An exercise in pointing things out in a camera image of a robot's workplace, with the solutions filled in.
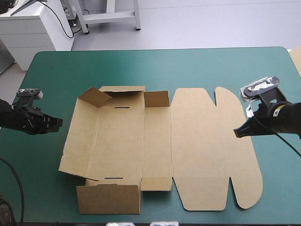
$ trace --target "cardboard box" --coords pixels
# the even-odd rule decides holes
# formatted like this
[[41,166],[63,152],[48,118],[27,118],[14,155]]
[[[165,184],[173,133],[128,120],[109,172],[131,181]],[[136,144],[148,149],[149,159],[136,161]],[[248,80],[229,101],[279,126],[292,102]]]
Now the cardboard box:
[[90,88],[77,99],[60,171],[87,178],[77,187],[82,214],[139,214],[140,191],[170,191],[174,177],[187,210],[225,208],[229,179],[247,209],[262,193],[238,98],[216,89],[167,91],[144,86]]
[[90,88],[77,99],[60,171],[81,176],[82,214],[139,214],[140,191],[170,191],[167,91]]

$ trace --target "green table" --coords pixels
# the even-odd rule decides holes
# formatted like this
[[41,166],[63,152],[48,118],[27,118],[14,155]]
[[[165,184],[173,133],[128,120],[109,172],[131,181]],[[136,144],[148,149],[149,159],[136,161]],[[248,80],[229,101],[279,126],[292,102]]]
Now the green table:
[[[229,186],[223,211],[186,211],[173,185],[171,192],[144,192],[140,215],[80,215],[76,186],[84,180],[58,171],[76,97],[103,85],[146,85],[148,91],[204,87],[239,89],[265,76],[277,76],[291,102],[300,102],[301,80],[284,48],[221,48],[137,51],[38,53],[22,88],[41,88],[35,102],[43,112],[64,120],[58,133],[29,136],[1,129],[0,154],[13,163],[25,190],[25,221],[147,223],[293,224],[301,223],[301,159],[276,136],[253,137],[263,176],[263,193],[256,205],[242,210]],[[298,150],[296,135],[284,135]],[[15,178],[0,164],[0,191],[19,219],[20,196]]]

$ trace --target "white cabinet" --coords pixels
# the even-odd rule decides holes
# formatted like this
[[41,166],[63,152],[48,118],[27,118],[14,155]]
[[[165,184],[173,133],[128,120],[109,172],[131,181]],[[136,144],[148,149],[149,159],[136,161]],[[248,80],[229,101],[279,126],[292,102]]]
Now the white cabinet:
[[[65,35],[53,12],[39,2],[10,16],[24,2],[19,0],[13,9],[0,15],[0,39],[21,69],[28,70],[36,53],[69,51],[74,39]],[[58,15],[67,34],[72,36],[60,0],[49,0],[46,4]]]

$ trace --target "floor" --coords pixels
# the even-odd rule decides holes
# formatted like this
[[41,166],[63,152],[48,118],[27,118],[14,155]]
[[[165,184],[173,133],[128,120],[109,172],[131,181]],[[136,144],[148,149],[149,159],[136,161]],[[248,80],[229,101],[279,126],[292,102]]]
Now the floor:
[[[86,0],[91,13],[103,2]],[[130,0],[116,4],[131,9]],[[72,50],[223,48],[301,44],[301,0],[140,0],[141,31],[135,22],[92,24],[79,32]],[[0,74],[0,98],[12,103],[25,76],[18,65]]]

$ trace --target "cabinet drawer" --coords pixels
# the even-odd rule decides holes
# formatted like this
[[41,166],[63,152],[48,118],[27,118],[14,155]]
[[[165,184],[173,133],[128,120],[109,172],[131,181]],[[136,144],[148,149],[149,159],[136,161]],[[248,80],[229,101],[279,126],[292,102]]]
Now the cabinet drawer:
[[47,33],[40,19],[0,20],[0,34]]
[[49,47],[53,43],[47,33],[43,34],[0,34],[6,48]]
[[8,48],[10,54],[14,57],[23,71],[28,70],[34,55],[42,51],[55,51],[52,47],[31,47],[31,48]]

